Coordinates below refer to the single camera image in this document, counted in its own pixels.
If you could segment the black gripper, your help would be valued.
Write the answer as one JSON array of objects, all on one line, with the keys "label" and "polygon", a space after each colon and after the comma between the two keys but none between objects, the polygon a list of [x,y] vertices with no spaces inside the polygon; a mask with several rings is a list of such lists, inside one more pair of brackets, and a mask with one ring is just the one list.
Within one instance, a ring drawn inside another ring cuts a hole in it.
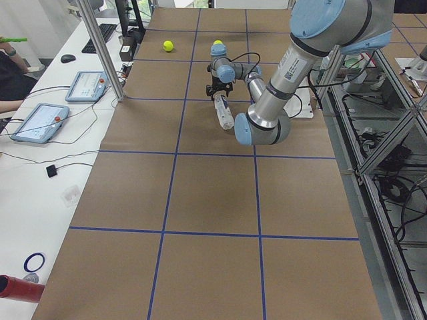
[{"label": "black gripper", "polygon": [[211,80],[211,85],[206,85],[205,92],[208,97],[211,97],[212,101],[214,101],[219,91],[224,91],[227,98],[230,96],[230,93],[233,91],[233,82],[223,83],[217,77],[211,77]]}]

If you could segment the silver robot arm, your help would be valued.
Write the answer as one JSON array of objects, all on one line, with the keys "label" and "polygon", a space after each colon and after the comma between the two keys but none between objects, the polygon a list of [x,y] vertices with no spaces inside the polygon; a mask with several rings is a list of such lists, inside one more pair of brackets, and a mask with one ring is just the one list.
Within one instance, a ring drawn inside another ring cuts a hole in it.
[{"label": "silver robot arm", "polygon": [[236,115],[234,134],[242,145],[273,145],[290,132],[284,107],[314,63],[334,46],[342,54],[383,48],[392,36],[394,1],[297,1],[290,19],[290,46],[267,83],[253,63],[237,63],[223,43],[211,46],[209,72],[214,96],[235,80],[247,83],[253,99],[245,113]]}]

